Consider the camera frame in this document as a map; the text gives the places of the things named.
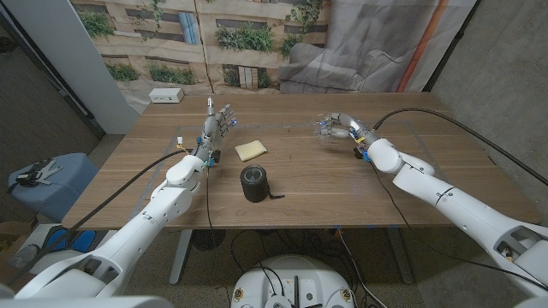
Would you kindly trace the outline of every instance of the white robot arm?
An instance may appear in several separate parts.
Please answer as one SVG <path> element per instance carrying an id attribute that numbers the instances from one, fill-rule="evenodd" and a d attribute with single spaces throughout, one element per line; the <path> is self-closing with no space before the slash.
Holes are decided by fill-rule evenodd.
<path id="1" fill-rule="evenodd" d="M 474 239 L 503 270 L 523 275 L 548 286 L 548 228 L 509 218 L 435 178 L 434 168 L 399 152 L 387 139 L 379 138 L 361 121 L 349 115 L 330 114 L 316 132 L 323 136 L 353 138 L 369 146 L 367 155 L 381 172 L 395 175 L 393 183 L 403 191 L 439 210 L 458 228 Z M 514 275 L 508 278 L 530 296 L 548 296 L 548 292 Z"/>
<path id="2" fill-rule="evenodd" d="M 235 125 L 230 105 L 215 114 L 208 99 L 208 116 L 201 140 L 191 155 L 168 170 L 150 203 L 98 249 L 53 264 L 32 279 L 15 299 L 94 298 L 120 295 L 137 260 L 165 225 L 182 215 L 198 191 L 197 178 L 218 159 L 216 150 Z"/>

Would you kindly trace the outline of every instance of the mural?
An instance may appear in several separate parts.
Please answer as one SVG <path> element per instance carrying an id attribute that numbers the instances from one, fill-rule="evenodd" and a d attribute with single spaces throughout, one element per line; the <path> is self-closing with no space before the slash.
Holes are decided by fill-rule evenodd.
<path id="1" fill-rule="evenodd" d="M 71 0 L 139 112 L 155 87 L 186 95 L 421 89 L 474 2 Z"/>

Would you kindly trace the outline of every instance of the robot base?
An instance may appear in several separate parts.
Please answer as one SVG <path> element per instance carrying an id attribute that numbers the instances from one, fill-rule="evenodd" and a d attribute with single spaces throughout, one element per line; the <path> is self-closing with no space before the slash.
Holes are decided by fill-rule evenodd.
<path id="1" fill-rule="evenodd" d="M 274 290 L 265 272 L 257 264 L 236 283 L 230 307 L 354 307 L 353 295 L 348 283 L 334 269 L 316 259 L 284 255 L 266 259 L 261 263 L 274 285 Z"/>

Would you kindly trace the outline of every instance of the blue container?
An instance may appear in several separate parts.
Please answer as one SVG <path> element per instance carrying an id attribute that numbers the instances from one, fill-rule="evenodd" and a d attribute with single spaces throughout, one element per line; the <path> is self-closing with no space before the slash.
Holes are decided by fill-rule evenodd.
<path id="1" fill-rule="evenodd" d="M 46 181 L 50 185 L 39 183 L 36 187 L 15 187 L 12 195 L 29 208 L 61 222 L 87 185 L 97 174 L 98 169 L 84 153 L 73 153 L 53 157 L 57 161 L 51 167 L 62 166 L 61 171 L 51 175 Z M 8 186 L 15 183 L 17 175 L 27 172 L 32 165 L 17 170 L 8 178 Z"/>

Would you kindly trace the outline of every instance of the sponge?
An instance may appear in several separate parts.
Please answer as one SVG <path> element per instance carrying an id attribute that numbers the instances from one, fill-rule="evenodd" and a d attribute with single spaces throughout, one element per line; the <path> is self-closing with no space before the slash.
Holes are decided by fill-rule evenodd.
<path id="1" fill-rule="evenodd" d="M 266 152 L 265 146 L 258 140 L 255 140 L 254 142 L 250 142 L 245 145 L 238 145 L 235 147 L 235 149 L 236 152 L 238 152 L 238 156 L 240 156 L 240 159 L 243 162 L 252 158 L 256 158 L 257 156 Z"/>

